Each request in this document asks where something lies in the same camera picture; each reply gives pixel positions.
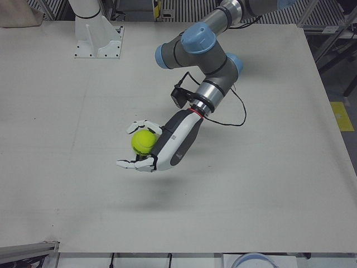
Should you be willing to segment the white and grey robot hand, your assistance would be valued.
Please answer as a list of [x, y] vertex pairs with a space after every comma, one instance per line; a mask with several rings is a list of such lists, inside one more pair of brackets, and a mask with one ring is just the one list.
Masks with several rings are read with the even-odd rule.
[[189, 108], [178, 111], [163, 126], [149, 120], [133, 122], [127, 129], [128, 134], [146, 128], [158, 134], [158, 140], [143, 160], [117, 160], [116, 165], [125, 169], [146, 172], [173, 168], [182, 160], [195, 141], [203, 119], [198, 111]]

